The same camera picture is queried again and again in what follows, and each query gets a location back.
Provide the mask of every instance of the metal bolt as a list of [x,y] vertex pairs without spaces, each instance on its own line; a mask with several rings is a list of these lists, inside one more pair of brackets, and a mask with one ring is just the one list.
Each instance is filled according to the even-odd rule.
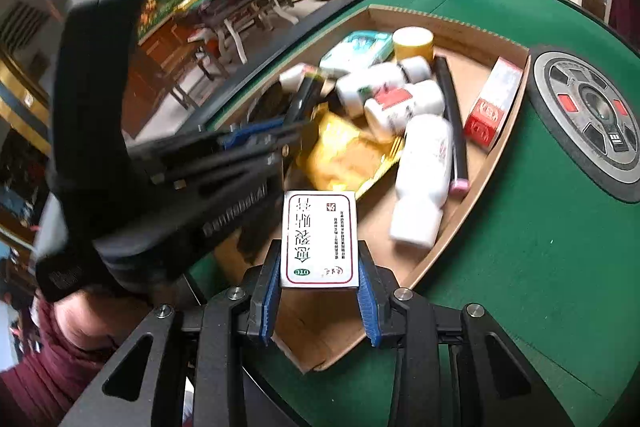
[[399,301],[408,301],[413,296],[414,293],[409,288],[397,288],[394,291],[394,297]]
[[229,299],[230,301],[239,301],[245,295],[246,295],[246,292],[240,286],[229,288],[226,291],[226,298]]
[[160,304],[156,308],[156,317],[159,319],[165,319],[174,312],[174,309],[169,304]]
[[466,306],[466,312],[472,317],[479,319],[484,315],[484,308],[480,304],[472,303]]

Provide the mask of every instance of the yellow plastic wrapper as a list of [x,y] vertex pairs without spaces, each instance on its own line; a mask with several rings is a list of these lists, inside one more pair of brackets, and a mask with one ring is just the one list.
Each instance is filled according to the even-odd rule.
[[356,199],[400,160],[404,139],[378,143],[354,124],[319,105],[318,141],[298,156],[298,166],[317,190],[352,190]]

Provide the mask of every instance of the white plastic bottle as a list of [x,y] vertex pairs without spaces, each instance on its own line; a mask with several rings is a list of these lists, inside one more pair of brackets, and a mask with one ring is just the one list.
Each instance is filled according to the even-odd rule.
[[364,103],[369,129],[379,142],[402,136],[406,124],[419,114],[444,112],[444,95],[434,80],[404,84],[390,91],[380,91]]
[[397,64],[382,62],[366,70],[340,78],[335,90],[350,118],[360,116],[364,103],[380,90],[391,90],[404,84],[417,84],[431,78],[431,68],[422,57],[409,57]]
[[389,235],[396,241],[433,248],[451,178],[452,130],[441,116],[421,114],[406,126]]

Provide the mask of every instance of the green table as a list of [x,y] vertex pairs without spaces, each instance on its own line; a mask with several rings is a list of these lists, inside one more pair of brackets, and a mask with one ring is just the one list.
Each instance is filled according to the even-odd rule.
[[[560,0],[360,0],[326,23],[369,4],[445,16],[525,46],[571,49],[615,79],[640,108],[640,58]],[[603,237],[603,230],[611,232]],[[638,245],[640,204],[621,203],[596,187],[525,102],[481,200],[418,291],[450,307],[484,304],[574,423],[596,426],[640,360]],[[204,286],[210,286],[207,263],[194,269]],[[248,360],[314,427],[386,425],[392,352],[362,343],[329,370],[305,376],[276,347],[249,352]]]

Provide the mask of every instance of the human hand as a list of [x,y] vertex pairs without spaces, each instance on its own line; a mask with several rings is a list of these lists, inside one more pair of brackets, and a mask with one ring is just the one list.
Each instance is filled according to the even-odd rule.
[[120,345],[151,311],[144,301],[80,290],[56,302],[60,331],[74,346],[94,351]]

